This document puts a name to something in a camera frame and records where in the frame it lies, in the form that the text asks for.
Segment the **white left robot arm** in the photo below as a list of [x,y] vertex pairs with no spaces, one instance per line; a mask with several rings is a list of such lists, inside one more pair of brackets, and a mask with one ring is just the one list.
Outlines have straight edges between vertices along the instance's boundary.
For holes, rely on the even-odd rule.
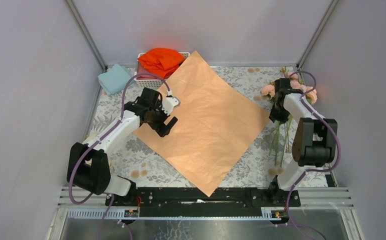
[[101,133],[86,143],[76,142],[70,149],[67,181],[94,195],[126,196],[134,183],[112,174],[108,156],[122,146],[125,139],[147,124],[161,138],[167,136],[178,121],[172,111],[181,104],[168,91],[166,96],[151,88],[144,88],[135,101],[122,106],[122,114]]

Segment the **green and orange wrapping paper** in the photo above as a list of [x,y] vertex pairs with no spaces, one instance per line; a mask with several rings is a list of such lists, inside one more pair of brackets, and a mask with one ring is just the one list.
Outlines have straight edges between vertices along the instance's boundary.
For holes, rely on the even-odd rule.
[[269,112],[220,78],[193,52],[167,80],[180,100],[177,123],[159,137],[147,124],[134,134],[206,196],[211,196],[269,123]]

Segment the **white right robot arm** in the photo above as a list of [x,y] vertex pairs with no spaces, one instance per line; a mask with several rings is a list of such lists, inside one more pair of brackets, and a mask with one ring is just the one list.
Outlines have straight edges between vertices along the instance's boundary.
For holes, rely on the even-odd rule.
[[272,182],[278,189],[289,191],[301,182],[305,173],[322,172],[322,167],[334,160],[338,142],[337,122],[318,113],[304,92],[291,86],[290,79],[275,80],[274,90],[270,120],[284,124],[293,119],[297,123],[291,147],[293,159]]

